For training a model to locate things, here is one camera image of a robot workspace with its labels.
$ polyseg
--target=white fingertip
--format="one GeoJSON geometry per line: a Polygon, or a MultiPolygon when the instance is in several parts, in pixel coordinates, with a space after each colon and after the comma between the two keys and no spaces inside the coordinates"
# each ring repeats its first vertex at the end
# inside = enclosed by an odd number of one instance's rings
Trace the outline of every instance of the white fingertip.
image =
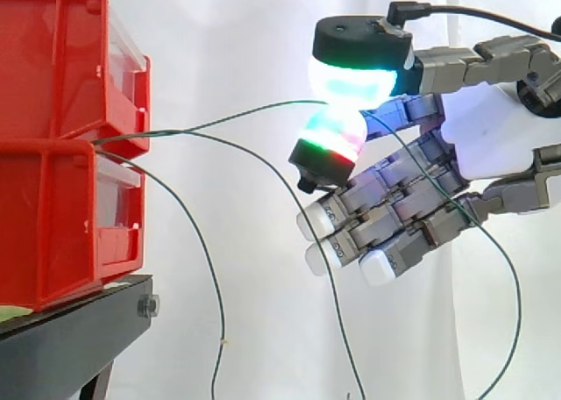
{"type": "MultiPolygon", "coordinates": [[[[331,246],[330,242],[328,240],[323,240],[321,245],[329,264],[334,268],[341,268],[341,260],[337,257],[337,253],[335,252],[335,249],[333,249],[333,246],[331,246]]],[[[309,246],[306,250],[306,262],[314,275],[321,276],[327,273],[325,260],[323,259],[319,245],[313,244],[309,246]]]]}
{"type": "Polygon", "coordinates": [[[381,286],[395,280],[395,272],[386,253],[379,249],[366,254],[359,266],[370,286],[381,286]]]}
{"type": "MultiPolygon", "coordinates": [[[[331,223],[330,218],[327,216],[327,213],[325,212],[321,204],[312,203],[304,210],[306,211],[309,221],[316,231],[318,239],[323,239],[326,236],[331,235],[335,231],[335,226],[333,226],[333,223],[331,223]]],[[[303,214],[298,214],[298,216],[296,217],[296,223],[298,224],[298,228],[300,229],[300,232],[302,232],[304,238],[313,242],[314,235],[309,229],[308,223],[306,222],[306,218],[303,214]]]]}

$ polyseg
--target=green wire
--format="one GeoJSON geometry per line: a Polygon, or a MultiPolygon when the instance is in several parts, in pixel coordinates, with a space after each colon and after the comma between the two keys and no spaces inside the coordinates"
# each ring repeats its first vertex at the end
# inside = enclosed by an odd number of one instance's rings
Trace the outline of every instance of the green wire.
{"type": "MultiPolygon", "coordinates": [[[[359,373],[358,370],[356,368],[355,362],[354,362],[354,358],[352,355],[352,350],[350,348],[350,344],[346,335],[346,330],[344,328],[344,322],[342,319],[342,314],[341,314],[341,310],[340,310],[340,305],[339,305],[339,301],[338,301],[338,295],[337,295],[337,289],[335,286],[335,279],[333,278],[333,274],[332,271],[330,269],[330,264],[327,261],[327,257],[325,255],[325,252],[323,251],[321,244],[319,243],[319,238],[316,236],[316,232],[314,230],[314,228],[311,225],[311,222],[309,220],[309,217],[307,215],[307,213],[305,212],[305,210],[303,209],[300,201],[298,200],[296,194],[294,193],[294,191],[292,190],[292,188],[290,187],[289,183],[286,181],[286,179],[281,175],[281,173],[266,159],[264,159],[263,157],[261,157],[260,155],[254,153],[253,151],[237,145],[235,143],[232,143],[230,141],[224,140],[224,139],[219,139],[217,137],[212,137],[209,135],[205,135],[205,134],[200,134],[198,132],[198,130],[202,130],[204,128],[208,128],[211,127],[213,125],[218,125],[218,124],[222,124],[224,122],[228,122],[231,121],[235,118],[240,118],[255,112],[259,112],[259,111],[264,111],[267,109],[271,109],[271,108],[275,108],[275,107],[280,107],[280,106],[285,106],[285,105],[290,105],[290,104],[326,104],[324,102],[321,101],[317,101],[317,100],[294,100],[294,101],[287,101],[287,102],[280,102],[277,104],[268,104],[265,106],[261,106],[259,108],[255,108],[252,110],[248,110],[248,111],[244,111],[241,113],[238,113],[236,115],[231,115],[229,117],[225,117],[225,118],[221,118],[218,119],[217,121],[212,121],[209,122],[207,124],[203,124],[203,125],[198,125],[192,128],[188,128],[185,130],[158,130],[158,131],[150,131],[150,132],[139,132],[139,133],[133,133],[133,134],[125,134],[125,135],[119,135],[116,137],[111,137],[108,139],[99,139],[97,141],[94,141],[94,144],[96,145],[101,145],[104,143],[108,143],[111,141],[118,141],[118,140],[122,140],[122,139],[136,139],[136,138],[155,138],[155,137],[169,137],[169,136],[173,136],[173,135],[193,135],[195,137],[199,137],[199,138],[204,138],[204,139],[210,139],[213,140],[217,143],[220,144],[224,144],[227,146],[232,146],[234,148],[237,148],[238,150],[241,150],[243,152],[246,152],[247,154],[250,154],[251,156],[255,157],[256,159],[262,161],[263,163],[265,163],[270,169],[273,170],[273,172],[279,177],[279,179],[282,181],[282,183],[285,185],[285,187],[288,189],[288,191],[290,192],[291,197],[295,200],[296,204],[298,205],[298,208],[300,209],[302,215],[304,216],[304,219],[307,222],[307,225],[309,226],[310,230],[312,231],[312,234],[314,236],[314,239],[317,243],[317,245],[320,247],[320,252],[322,254],[325,266],[328,270],[328,275],[330,278],[330,284],[331,284],[331,288],[332,288],[332,292],[333,292],[333,298],[334,298],[334,303],[336,306],[336,312],[337,312],[337,319],[339,322],[339,329],[341,331],[341,335],[343,337],[344,340],[344,345],[345,345],[345,349],[347,351],[347,356],[349,358],[349,362],[351,363],[352,366],[352,371],[353,374],[355,376],[355,380],[357,382],[357,385],[359,386],[359,390],[362,396],[362,399],[365,400],[366,399],[366,394],[362,385],[362,382],[360,380],[359,377],[359,373]]],[[[483,234],[489,238],[489,240],[491,240],[491,242],[493,242],[493,244],[497,247],[497,249],[501,252],[501,254],[503,255],[503,257],[505,258],[508,267],[510,269],[510,272],[513,276],[513,279],[515,281],[515,291],[516,291],[516,309],[517,309],[517,320],[516,320],[516,328],[515,328],[515,336],[508,354],[508,357],[501,369],[501,371],[499,372],[499,374],[494,378],[494,380],[491,382],[491,384],[489,385],[489,387],[478,397],[478,400],[482,400],[484,399],[494,388],[495,386],[499,383],[499,381],[502,379],[502,377],[505,375],[506,371],[508,370],[508,367],[510,366],[514,355],[515,355],[515,351],[516,348],[518,346],[518,340],[520,338],[520,332],[522,329],[522,290],[521,290],[521,286],[520,286],[520,282],[518,279],[518,274],[516,273],[515,270],[515,266],[513,264],[513,262],[510,260],[510,257],[508,256],[508,254],[506,253],[506,251],[504,250],[504,248],[501,246],[501,244],[499,244],[499,242],[493,237],[493,235],[491,235],[482,225],[481,223],[469,212],[467,211],[460,203],[458,203],[456,200],[454,200],[441,186],[440,184],[432,177],[430,176],[430,174],[424,169],[424,167],[421,165],[421,163],[419,162],[419,160],[413,155],[413,153],[411,152],[410,148],[408,147],[408,145],[405,143],[405,141],[403,141],[403,139],[399,136],[399,134],[397,134],[397,132],[395,132],[394,130],[392,130],[386,123],[384,123],[381,119],[375,117],[374,115],[371,115],[372,118],[374,118],[377,122],[379,122],[384,128],[386,128],[392,135],[394,135],[394,137],[399,141],[399,143],[405,148],[405,150],[408,152],[409,156],[411,156],[411,159],[414,161],[414,163],[417,165],[417,167],[419,167],[419,169],[421,170],[421,172],[423,173],[423,175],[429,180],[429,182],[435,187],[435,189],[442,195],[444,196],[452,205],[454,205],[457,209],[459,209],[467,218],[470,219],[470,221],[476,226],[478,227],[483,234]]],[[[163,184],[164,188],[169,189],[169,187],[167,187],[163,182],[159,182],[160,184],[163,184]]],[[[209,266],[211,267],[211,274],[213,274],[213,277],[216,277],[216,275],[214,274],[214,268],[211,266],[211,262],[209,263],[209,266]]],[[[219,355],[217,358],[217,365],[215,366],[215,374],[213,375],[213,387],[214,387],[214,383],[216,382],[216,376],[217,376],[217,370],[218,367],[220,365],[220,358],[222,356],[222,341],[221,341],[221,346],[220,346],[220,351],[219,351],[219,355]]]]}
{"type": "Polygon", "coordinates": [[[308,100],[308,99],[297,99],[297,100],[287,100],[285,102],[277,102],[276,104],[265,104],[263,106],[260,106],[258,108],[254,108],[254,109],[250,109],[248,111],[243,111],[240,113],[237,113],[235,115],[230,115],[228,117],[225,118],[221,118],[218,119],[216,121],[212,121],[212,122],[208,122],[206,124],[202,124],[202,125],[197,125],[194,126],[192,128],[187,128],[185,130],[158,130],[158,131],[147,131],[147,132],[135,132],[132,134],[123,134],[123,135],[116,135],[115,137],[108,137],[106,139],[97,139],[95,141],[93,141],[93,144],[96,146],[105,144],[105,143],[110,143],[113,141],[120,141],[123,139],[144,139],[144,138],[151,138],[151,137],[168,137],[171,135],[177,135],[177,134],[185,134],[188,132],[193,132],[193,131],[200,131],[203,130],[205,128],[209,128],[211,126],[215,126],[215,125],[219,125],[219,124],[223,124],[224,122],[229,122],[232,121],[233,119],[236,118],[241,118],[241,117],[245,117],[247,115],[251,115],[253,113],[257,113],[257,112],[261,112],[261,111],[266,111],[272,108],[280,108],[281,106],[289,106],[291,104],[327,104],[325,102],[322,102],[321,100],[308,100]]]}
{"type": "Polygon", "coordinates": [[[181,198],[177,195],[177,193],[173,189],[171,189],[171,187],[169,187],[165,182],[163,182],[158,176],[156,176],[153,173],[149,172],[148,170],[142,168],[137,163],[129,161],[128,159],[125,159],[125,157],[119,156],[118,154],[104,152],[103,150],[97,150],[97,152],[99,154],[104,155],[104,156],[112,157],[114,159],[122,161],[123,163],[131,165],[132,167],[134,167],[134,168],[140,170],[141,172],[143,172],[146,176],[149,176],[154,181],[156,181],[163,189],[165,189],[175,199],[175,201],[177,201],[177,203],[180,205],[181,209],[187,215],[189,221],[191,222],[191,225],[195,229],[195,233],[196,233],[199,241],[201,242],[202,250],[204,251],[204,255],[206,256],[206,259],[207,259],[207,264],[209,266],[210,275],[212,277],[212,282],[214,284],[214,289],[215,289],[215,292],[217,293],[218,308],[220,310],[220,346],[218,347],[217,360],[215,362],[214,371],[212,373],[212,381],[210,383],[210,398],[212,400],[215,400],[215,398],[216,398],[215,397],[215,391],[216,391],[216,385],[217,385],[218,370],[220,369],[220,363],[221,363],[221,360],[222,360],[222,353],[223,353],[223,350],[224,350],[224,343],[225,343],[225,337],[226,337],[226,317],[225,317],[225,313],[224,313],[224,302],[223,302],[223,298],[222,298],[222,292],[220,290],[220,285],[218,284],[217,273],[215,272],[214,265],[212,263],[212,259],[210,258],[209,247],[207,246],[207,243],[206,243],[206,241],[205,241],[205,239],[202,235],[201,228],[196,223],[195,218],[193,217],[193,214],[191,214],[191,211],[187,208],[187,205],[185,205],[185,203],[183,203],[183,200],[181,200],[181,198]]]}
{"type": "Polygon", "coordinates": [[[269,169],[271,169],[273,171],[273,173],[275,175],[277,175],[277,177],[280,179],[280,181],[285,186],[287,191],[290,193],[290,196],[294,199],[296,205],[298,206],[298,209],[300,210],[304,219],[306,220],[306,224],[308,225],[309,229],[312,231],[312,236],[314,237],[314,241],[317,243],[317,246],[319,247],[319,250],[320,250],[321,255],[323,257],[323,263],[325,264],[325,267],[327,268],[327,274],[328,274],[329,279],[330,279],[331,294],[333,295],[333,303],[335,304],[335,311],[337,313],[337,321],[338,321],[338,324],[339,324],[339,331],[341,332],[341,337],[343,338],[344,348],[346,350],[347,357],[348,357],[349,362],[351,364],[351,369],[352,369],[352,373],[353,373],[355,382],[357,383],[357,386],[359,387],[360,396],[361,396],[362,400],[366,400],[365,389],[362,385],[362,381],[360,380],[359,371],[357,370],[357,365],[355,363],[354,356],[352,354],[351,345],[350,345],[349,339],[347,337],[347,332],[344,328],[343,314],[341,312],[341,305],[339,303],[339,296],[338,296],[338,293],[337,293],[337,287],[335,285],[335,278],[333,277],[333,272],[331,270],[330,263],[327,260],[327,255],[325,254],[325,252],[323,250],[320,239],[317,237],[316,231],[314,230],[314,227],[312,226],[312,223],[311,223],[311,220],[309,219],[308,213],[304,210],[304,207],[300,203],[300,200],[296,196],[294,190],[292,189],[292,187],[288,183],[287,179],[281,174],[281,172],[279,172],[279,170],[275,166],[273,166],[273,164],[270,161],[268,161],[267,159],[265,159],[261,155],[253,152],[253,150],[250,150],[249,148],[246,148],[244,146],[240,146],[239,144],[236,144],[236,143],[232,143],[231,141],[228,141],[226,139],[219,139],[218,137],[214,137],[214,136],[211,136],[211,135],[200,134],[198,132],[184,132],[184,133],[187,134],[187,135],[192,135],[194,137],[199,137],[199,138],[202,138],[202,139],[209,139],[211,141],[215,141],[216,143],[220,143],[220,144],[223,144],[223,145],[226,145],[226,146],[236,148],[237,150],[241,150],[242,152],[245,152],[245,153],[251,155],[252,157],[257,159],[258,161],[261,161],[262,163],[264,163],[269,169]]]}
{"type": "Polygon", "coordinates": [[[413,161],[415,162],[417,167],[419,167],[419,169],[421,170],[423,175],[429,180],[430,183],[432,183],[432,185],[435,187],[435,189],[442,196],[444,196],[446,199],[448,199],[448,201],[451,204],[453,204],[458,210],[460,210],[467,218],[469,218],[470,221],[475,226],[477,226],[483,232],[483,234],[485,236],[487,236],[489,238],[489,240],[491,240],[491,242],[493,242],[493,244],[497,247],[497,249],[501,252],[502,256],[507,261],[508,267],[510,268],[510,272],[511,272],[511,274],[513,276],[513,279],[515,281],[515,290],[516,290],[516,315],[517,315],[517,319],[516,319],[515,336],[513,338],[512,345],[510,347],[510,351],[508,353],[507,360],[505,361],[504,365],[502,366],[502,369],[499,372],[499,374],[494,378],[494,380],[487,387],[487,389],[485,391],[483,391],[483,394],[481,394],[478,397],[478,399],[481,400],[481,399],[488,396],[488,394],[494,389],[494,387],[499,383],[501,378],[505,375],[508,367],[510,366],[511,361],[513,360],[513,358],[515,356],[516,348],[518,346],[518,339],[520,338],[520,330],[522,329],[522,290],[521,290],[521,287],[520,287],[520,281],[518,280],[518,274],[516,273],[515,265],[510,260],[510,257],[508,256],[507,252],[504,250],[504,248],[501,246],[501,244],[499,244],[497,239],[495,239],[494,236],[491,233],[489,233],[487,231],[487,229],[485,229],[481,225],[481,223],[478,221],[478,219],[476,219],[469,211],[467,211],[462,204],[460,204],[456,200],[454,200],[440,186],[440,184],[432,176],[430,176],[429,172],[427,172],[425,170],[423,165],[421,165],[419,160],[413,155],[413,152],[411,151],[411,149],[409,148],[407,143],[405,143],[405,141],[403,141],[403,139],[399,136],[399,134],[397,132],[395,132],[394,130],[392,130],[389,126],[387,126],[387,124],[384,121],[382,121],[381,119],[379,119],[378,117],[376,117],[374,115],[371,115],[371,118],[375,119],[380,125],[382,125],[384,128],[386,128],[389,132],[391,132],[394,135],[394,137],[400,142],[400,144],[403,146],[403,148],[405,148],[405,150],[407,151],[409,156],[411,156],[411,159],[413,159],[413,161]]]}

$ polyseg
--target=black metal shelf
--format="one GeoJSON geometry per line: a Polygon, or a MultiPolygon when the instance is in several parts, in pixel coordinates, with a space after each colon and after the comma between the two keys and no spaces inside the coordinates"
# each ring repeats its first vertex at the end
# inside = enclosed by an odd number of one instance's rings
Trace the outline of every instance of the black metal shelf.
{"type": "Polygon", "coordinates": [[[104,398],[110,365],[151,319],[139,302],[153,293],[150,275],[129,275],[118,286],[59,309],[0,324],[0,399],[104,398]]]}

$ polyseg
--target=black cable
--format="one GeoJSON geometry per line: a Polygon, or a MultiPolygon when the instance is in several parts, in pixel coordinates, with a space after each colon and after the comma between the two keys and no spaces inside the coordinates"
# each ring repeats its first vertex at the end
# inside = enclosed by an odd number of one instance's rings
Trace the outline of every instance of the black cable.
{"type": "Polygon", "coordinates": [[[430,14],[460,14],[464,16],[483,18],[485,20],[494,21],[502,25],[514,27],[522,32],[533,34],[539,38],[561,42],[561,36],[546,32],[531,25],[526,25],[512,18],[504,17],[490,11],[479,10],[477,8],[463,7],[457,5],[431,5],[430,14]]]}
{"type": "Polygon", "coordinates": [[[146,169],[142,168],[137,163],[129,161],[128,159],[125,159],[125,157],[119,156],[118,154],[104,152],[103,150],[97,150],[97,152],[99,154],[104,155],[104,156],[112,157],[114,159],[122,161],[123,163],[131,165],[132,167],[134,167],[134,168],[140,170],[141,172],[143,172],[146,176],[149,176],[154,181],[156,181],[163,189],[165,189],[175,199],[175,201],[177,201],[177,203],[180,205],[181,209],[187,215],[189,221],[191,222],[191,225],[195,229],[195,233],[196,233],[199,241],[201,242],[202,250],[204,251],[204,255],[207,259],[207,264],[209,266],[210,275],[212,276],[212,283],[214,284],[214,289],[215,289],[215,292],[217,294],[218,309],[220,310],[220,346],[218,348],[217,360],[215,362],[214,371],[212,373],[212,380],[210,382],[210,397],[212,398],[212,400],[215,400],[216,399],[215,388],[216,388],[216,384],[217,384],[218,370],[220,369],[220,363],[222,361],[222,353],[223,353],[223,350],[224,350],[224,343],[226,341],[226,314],[224,312],[224,302],[223,302],[223,299],[222,299],[222,292],[220,290],[220,285],[218,284],[217,273],[215,272],[212,259],[210,258],[209,248],[207,246],[206,241],[204,240],[204,237],[203,237],[202,232],[201,232],[201,228],[196,223],[195,218],[191,214],[191,211],[187,208],[187,205],[185,205],[185,203],[183,203],[183,200],[181,200],[181,198],[177,195],[177,193],[173,189],[171,189],[165,182],[163,182],[158,176],[156,176],[153,173],[151,173],[151,172],[147,171],[146,169]]]}
{"type": "Polygon", "coordinates": [[[333,277],[333,272],[331,271],[329,261],[327,260],[327,255],[325,254],[325,252],[323,250],[323,247],[320,243],[320,240],[317,237],[316,231],[314,230],[314,227],[312,226],[311,221],[309,220],[308,213],[304,210],[304,207],[300,203],[300,200],[296,196],[295,192],[290,187],[290,184],[288,183],[286,178],[284,176],[282,176],[281,172],[279,172],[279,170],[270,161],[268,161],[267,159],[265,159],[261,155],[253,152],[253,150],[250,150],[249,148],[246,148],[244,146],[240,146],[239,144],[236,144],[236,143],[232,143],[231,141],[228,141],[226,139],[219,139],[218,137],[214,137],[214,136],[206,135],[206,134],[200,134],[198,132],[183,132],[183,133],[187,134],[187,135],[192,135],[194,137],[199,137],[199,138],[202,138],[202,139],[209,139],[211,141],[215,141],[216,143],[220,143],[220,144],[223,144],[223,145],[226,145],[226,146],[230,146],[230,147],[236,148],[237,150],[241,150],[242,152],[245,152],[245,153],[249,154],[250,156],[257,159],[258,161],[265,164],[269,169],[271,169],[273,171],[273,173],[275,175],[277,175],[277,177],[280,179],[282,184],[286,187],[287,191],[290,193],[290,196],[294,199],[296,205],[298,206],[298,209],[300,210],[304,219],[306,220],[306,224],[308,225],[309,229],[312,232],[312,235],[314,237],[314,241],[319,246],[320,253],[323,257],[323,262],[325,263],[325,267],[327,268],[327,274],[330,278],[330,286],[331,286],[331,292],[332,292],[332,295],[333,295],[333,303],[335,304],[335,311],[337,313],[337,321],[339,323],[339,330],[341,332],[341,336],[343,337],[344,348],[346,350],[349,362],[351,363],[352,373],[354,375],[355,382],[357,383],[357,386],[359,387],[360,396],[361,396],[362,400],[366,400],[366,393],[365,393],[364,387],[362,385],[362,381],[360,380],[360,375],[359,375],[359,372],[357,370],[357,366],[356,366],[355,361],[354,361],[354,356],[352,354],[351,345],[349,344],[349,340],[347,338],[347,333],[346,333],[346,330],[344,328],[343,314],[341,313],[341,306],[339,304],[339,296],[338,296],[338,293],[337,293],[337,287],[335,285],[335,278],[333,277]]]}
{"type": "Polygon", "coordinates": [[[421,165],[419,160],[414,156],[414,154],[411,151],[411,149],[409,148],[409,146],[405,143],[405,141],[403,141],[403,139],[399,136],[399,134],[397,132],[395,132],[394,130],[392,130],[384,121],[382,121],[378,117],[372,115],[372,118],[374,118],[380,125],[382,125],[384,128],[386,128],[389,132],[391,132],[394,135],[394,137],[405,148],[405,150],[407,151],[407,153],[409,154],[409,156],[411,157],[413,162],[417,165],[417,167],[419,167],[419,169],[421,170],[423,175],[429,180],[429,182],[435,187],[435,189],[438,192],[440,192],[440,194],[442,194],[445,198],[447,198],[448,201],[450,203],[452,203],[458,210],[460,210],[467,218],[469,218],[470,221],[476,227],[478,227],[483,232],[483,234],[485,236],[487,236],[489,238],[489,240],[491,240],[491,242],[493,242],[493,244],[497,247],[497,249],[499,249],[502,256],[505,258],[505,260],[508,264],[508,268],[510,269],[510,273],[513,276],[513,280],[515,281],[515,291],[516,291],[516,328],[515,328],[515,336],[513,338],[512,345],[510,347],[510,351],[508,352],[507,360],[505,361],[504,365],[502,366],[501,371],[493,379],[493,381],[491,382],[489,387],[487,387],[487,389],[483,392],[483,394],[481,394],[481,396],[478,397],[478,400],[482,400],[482,399],[484,399],[485,397],[488,396],[488,394],[495,388],[495,386],[499,383],[501,378],[505,375],[508,367],[510,366],[510,363],[512,362],[512,360],[515,356],[516,348],[518,347],[518,339],[520,338],[520,331],[522,329],[522,289],[521,289],[521,286],[520,286],[520,281],[518,279],[518,273],[516,272],[515,265],[512,262],[512,260],[510,260],[510,257],[508,256],[507,252],[504,250],[504,248],[501,246],[501,244],[499,244],[497,239],[495,239],[494,236],[491,233],[489,233],[487,231],[487,229],[485,229],[483,227],[483,225],[478,221],[478,219],[476,219],[470,212],[468,212],[462,204],[460,204],[456,200],[454,200],[450,196],[450,194],[448,194],[444,190],[444,188],[442,188],[440,186],[440,184],[437,182],[437,180],[435,180],[435,178],[430,176],[429,172],[427,172],[426,169],[423,168],[423,165],[421,165]]]}
{"type": "Polygon", "coordinates": [[[147,131],[147,132],[135,132],[132,134],[123,134],[123,135],[116,135],[114,137],[108,137],[106,139],[98,139],[93,141],[95,146],[99,146],[105,143],[110,143],[113,141],[120,141],[123,139],[143,139],[143,138],[151,138],[151,137],[160,137],[160,136],[170,136],[170,135],[178,135],[178,134],[185,134],[186,132],[192,131],[201,131],[204,128],[209,128],[214,125],[223,124],[224,122],[232,121],[236,118],[245,117],[247,115],[251,115],[253,113],[266,111],[272,108],[280,108],[281,106],[289,106],[291,104],[327,104],[321,100],[309,100],[309,99],[296,99],[296,100],[287,100],[285,102],[277,102],[275,104],[265,104],[258,108],[253,108],[248,111],[243,111],[237,113],[235,115],[230,115],[225,118],[218,119],[216,121],[211,121],[206,124],[193,126],[191,128],[187,128],[185,130],[157,130],[157,131],[147,131]]]}

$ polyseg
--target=bolt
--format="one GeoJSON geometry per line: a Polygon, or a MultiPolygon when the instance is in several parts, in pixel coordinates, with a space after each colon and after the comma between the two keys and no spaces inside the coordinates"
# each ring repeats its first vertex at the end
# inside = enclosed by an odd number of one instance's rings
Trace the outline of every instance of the bolt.
{"type": "Polygon", "coordinates": [[[158,295],[143,295],[138,300],[138,314],[144,318],[155,318],[160,313],[160,297],[158,295]]]}

